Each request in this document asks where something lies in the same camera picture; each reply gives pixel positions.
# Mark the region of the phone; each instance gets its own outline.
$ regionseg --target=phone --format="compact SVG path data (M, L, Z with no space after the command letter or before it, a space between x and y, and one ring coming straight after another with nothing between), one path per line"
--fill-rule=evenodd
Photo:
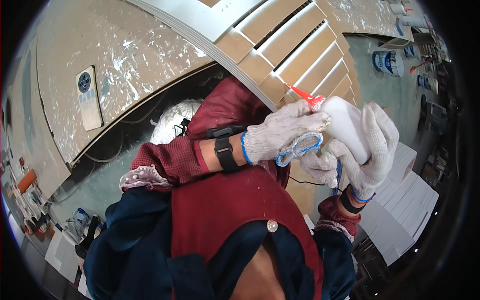
M103 126L102 112L96 91L95 68L90 66L76 76L80 113L86 131Z

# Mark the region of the stacked boards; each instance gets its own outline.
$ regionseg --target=stacked boards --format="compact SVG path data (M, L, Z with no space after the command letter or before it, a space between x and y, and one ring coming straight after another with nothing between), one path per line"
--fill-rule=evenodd
M301 97L356 104L360 86L326 0L128 0L216 60L272 111Z

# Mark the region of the white plastic bottle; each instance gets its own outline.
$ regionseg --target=white plastic bottle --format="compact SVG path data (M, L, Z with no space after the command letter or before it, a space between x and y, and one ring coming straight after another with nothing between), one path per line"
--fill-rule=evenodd
M366 163L372 153L361 125L361 111L337 96L324 100L320 111L331 117L326 132L347 145L358 164Z

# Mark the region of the lace trim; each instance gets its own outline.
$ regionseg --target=lace trim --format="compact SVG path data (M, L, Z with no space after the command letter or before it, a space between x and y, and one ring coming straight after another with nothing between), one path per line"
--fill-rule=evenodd
M160 176L155 169L155 165L139 166L135 170L131 170L120 178L119 188L134 188L140 186L148 186L153 189L154 185L173 187L167 179Z
M315 226L315 230L318 230L318 229L321 229L321 228L328 228L328 229L331 229L333 231L342 232L351 243L353 243L353 240L355 239L355 237L352 236L342 224L337 223L337 222L332 221L332 220L320 220L320 221L318 221L317 225Z

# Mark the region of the glue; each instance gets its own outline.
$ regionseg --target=glue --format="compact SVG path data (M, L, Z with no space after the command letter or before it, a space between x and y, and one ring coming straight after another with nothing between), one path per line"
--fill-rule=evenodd
M362 129L361 111L356 106L337 96L328 99L321 95L313 97L296 87L285 85L310 103L312 112L322 111L330 116L330 124L325 131L347 145L359 165L370 159L372 153Z

